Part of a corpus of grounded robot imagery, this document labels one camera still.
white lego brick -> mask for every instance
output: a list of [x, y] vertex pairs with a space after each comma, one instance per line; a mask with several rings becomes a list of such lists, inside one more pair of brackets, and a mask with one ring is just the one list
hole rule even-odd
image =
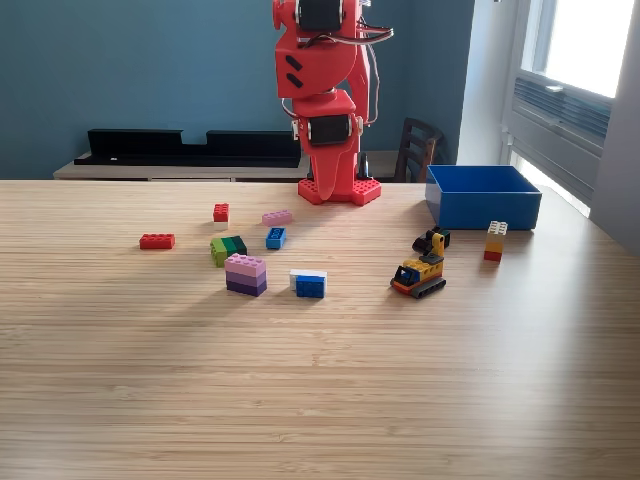
[[487, 232], [487, 243], [504, 243], [508, 225], [504, 222], [491, 222]]
[[327, 288], [327, 272], [315, 272], [313, 270], [291, 270], [289, 272], [289, 283], [291, 291], [296, 291], [296, 281], [298, 277], [322, 277], [324, 278], [324, 288]]

red robot arm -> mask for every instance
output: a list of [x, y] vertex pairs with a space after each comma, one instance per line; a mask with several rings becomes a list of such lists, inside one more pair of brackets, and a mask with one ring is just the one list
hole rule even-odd
[[[364, 205], [382, 191], [375, 180], [357, 179], [356, 165], [360, 136], [370, 124], [367, 44], [390, 38], [393, 30], [366, 25], [362, 3], [273, 0], [274, 25], [287, 29], [276, 46], [278, 96], [292, 99], [294, 135], [314, 174], [300, 182], [298, 193], [314, 204]], [[337, 88], [344, 80], [353, 100]]]

wooden chair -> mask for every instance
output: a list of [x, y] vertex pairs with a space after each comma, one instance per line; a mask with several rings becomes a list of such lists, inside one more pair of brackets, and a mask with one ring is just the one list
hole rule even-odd
[[415, 118], [407, 118], [402, 129], [402, 141], [398, 152], [395, 183], [407, 183], [407, 168], [411, 183], [427, 181], [427, 167], [433, 163], [442, 132]]

lavender lego brick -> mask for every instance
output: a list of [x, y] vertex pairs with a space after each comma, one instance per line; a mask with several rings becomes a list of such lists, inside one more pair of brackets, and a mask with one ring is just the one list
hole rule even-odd
[[243, 295], [251, 295], [252, 297], [259, 297], [267, 290], [267, 282], [265, 281], [257, 287], [250, 287], [248, 285], [242, 285], [241, 283], [227, 281], [227, 290], [242, 293]]
[[267, 281], [267, 272], [261, 273], [257, 277], [249, 277], [240, 273], [227, 272], [227, 282], [239, 283], [248, 287], [258, 287]]
[[262, 216], [262, 224], [267, 227], [277, 227], [293, 222], [293, 214], [289, 210], [280, 212], [265, 213]]
[[246, 255], [231, 255], [224, 262], [227, 272], [239, 273], [249, 277], [259, 277], [267, 271], [267, 264], [261, 258], [247, 257]]

pink lego brick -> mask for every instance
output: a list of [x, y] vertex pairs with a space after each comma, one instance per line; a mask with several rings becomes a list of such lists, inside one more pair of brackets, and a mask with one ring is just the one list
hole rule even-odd
[[262, 216], [262, 224], [267, 227], [278, 227], [293, 222], [293, 214], [289, 210], [281, 212], [265, 213]]
[[230, 273], [256, 278], [267, 271], [267, 264], [261, 258], [247, 257], [236, 253], [225, 260], [224, 269]]

